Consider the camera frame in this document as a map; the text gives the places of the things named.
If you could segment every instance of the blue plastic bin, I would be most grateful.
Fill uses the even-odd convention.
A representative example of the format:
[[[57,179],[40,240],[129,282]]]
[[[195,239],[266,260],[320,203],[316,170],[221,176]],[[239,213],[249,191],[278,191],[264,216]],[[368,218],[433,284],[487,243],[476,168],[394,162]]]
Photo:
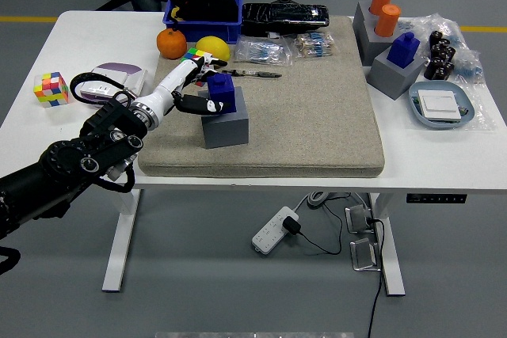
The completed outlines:
[[[188,42],[197,42],[206,36],[217,36],[228,44],[236,44],[241,33],[243,0],[235,0],[238,4],[238,20],[236,22],[221,21],[179,21],[177,28],[185,35]],[[172,28],[174,23],[169,19],[172,3],[167,2],[163,22],[167,28]]]

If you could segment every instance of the blue toy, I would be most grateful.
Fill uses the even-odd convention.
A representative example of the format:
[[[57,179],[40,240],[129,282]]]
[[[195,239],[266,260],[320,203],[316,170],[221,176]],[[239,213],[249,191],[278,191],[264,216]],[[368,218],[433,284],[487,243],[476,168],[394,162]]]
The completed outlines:
[[[405,69],[413,62],[419,43],[420,41],[414,37],[412,32],[403,33],[393,41],[387,59],[394,65]]]
[[[222,114],[236,112],[234,97],[234,83],[230,74],[218,73],[208,77],[209,99],[214,102],[228,103],[231,106],[223,110]]]

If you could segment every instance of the table leg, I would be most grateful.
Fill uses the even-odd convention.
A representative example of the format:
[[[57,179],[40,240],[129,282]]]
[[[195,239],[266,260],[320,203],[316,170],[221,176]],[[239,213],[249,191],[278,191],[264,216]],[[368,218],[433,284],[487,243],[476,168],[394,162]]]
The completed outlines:
[[[388,296],[404,296],[402,273],[399,268],[398,254],[396,253],[395,240],[389,222],[389,210],[392,210],[396,196],[394,194],[371,194],[373,218],[383,222],[375,224],[377,241],[380,244],[383,239],[383,278],[386,284]]]
[[[120,291],[140,195],[139,189],[134,189],[127,194],[114,193],[113,195],[120,217],[116,225],[108,267],[102,284],[104,292]]]

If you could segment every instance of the black pouch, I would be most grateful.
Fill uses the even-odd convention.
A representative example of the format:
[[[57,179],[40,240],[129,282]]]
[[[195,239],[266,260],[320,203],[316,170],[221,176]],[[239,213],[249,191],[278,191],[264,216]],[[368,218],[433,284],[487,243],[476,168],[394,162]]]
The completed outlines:
[[[265,36],[267,32],[281,35],[303,33],[329,24],[326,6],[276,0],[273,3],[245,3],[242,8],[242,34],[246,36]]]

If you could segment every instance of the gray cushion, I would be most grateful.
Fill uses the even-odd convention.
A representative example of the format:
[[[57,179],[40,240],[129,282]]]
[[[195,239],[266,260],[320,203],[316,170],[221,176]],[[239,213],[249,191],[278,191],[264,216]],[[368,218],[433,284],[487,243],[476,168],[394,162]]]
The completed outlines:
[[[173,110],[144,139],[139,167],[165,177],[376,177],[382,142],[348,17],[328,28],[335,54],[289,67],[230,63],[281,73],[282,78],[237,78],[250,118],[246,145],[207,150],[200,116]],[[179,61],[160,58],[155,83]],[[197,94],[189,85],[185,94]]]

